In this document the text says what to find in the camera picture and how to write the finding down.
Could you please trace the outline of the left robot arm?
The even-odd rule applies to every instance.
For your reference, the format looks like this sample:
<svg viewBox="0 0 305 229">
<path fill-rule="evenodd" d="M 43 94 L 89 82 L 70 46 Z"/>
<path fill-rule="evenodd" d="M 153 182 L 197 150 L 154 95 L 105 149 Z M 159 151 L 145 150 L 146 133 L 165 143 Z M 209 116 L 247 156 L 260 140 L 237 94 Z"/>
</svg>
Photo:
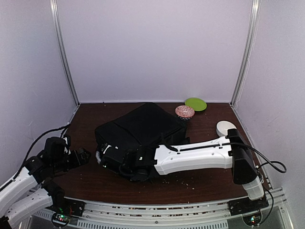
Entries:
<svg viewBox="0 0 305 229">
<path fill-rule="evenodd" d="M 0 227 L 13 229 L 44 208 L 55 213 L 59 227 L 81 216 L 84 204 L 65 198 L 64 190 L 53 179 L 89 163 L 91 153 L 84 148 L 70 150 L 69 136 L 51 137 L 36 156 L 27 159 L 21 169 L 0 187 Z"/>
</svg>

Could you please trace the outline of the black student backpack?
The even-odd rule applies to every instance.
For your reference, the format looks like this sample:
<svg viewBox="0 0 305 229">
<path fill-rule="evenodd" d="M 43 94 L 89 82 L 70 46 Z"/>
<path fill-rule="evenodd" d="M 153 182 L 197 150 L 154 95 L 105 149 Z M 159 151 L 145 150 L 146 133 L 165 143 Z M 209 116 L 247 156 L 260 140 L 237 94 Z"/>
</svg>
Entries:
<svg viewBox="0 0 305 229">
<path fill-rule="evenodd" d="M 131 182 L 146 181 L 159 177 L 156 149 L 188 144 L 186 130 L 180 118 L 145 103 L 95 129 L 95 157 L 99 165 Z"/>
</svg>

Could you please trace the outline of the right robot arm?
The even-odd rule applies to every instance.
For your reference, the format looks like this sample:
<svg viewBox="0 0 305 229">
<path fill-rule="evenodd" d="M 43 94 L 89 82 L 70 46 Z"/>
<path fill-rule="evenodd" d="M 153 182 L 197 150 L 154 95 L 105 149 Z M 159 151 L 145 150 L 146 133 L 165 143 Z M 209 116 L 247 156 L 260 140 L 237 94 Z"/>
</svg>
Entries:
<svg viewBox="0 0 305 229">
<path fill-rule="evenodd" d="M 237 129 L 229 129 L 226 136 L 211 141 L 179 146 L 163 143 L 133 151 L 108 145 L 96 157 L 101 166 L 133 182 L 180 171 L 231 169 L 233 182 L 248 195 L 244 200 L 246 209 L 253 211 L 263 202 L 264 189 L 252 153 Z"/>
</svg>

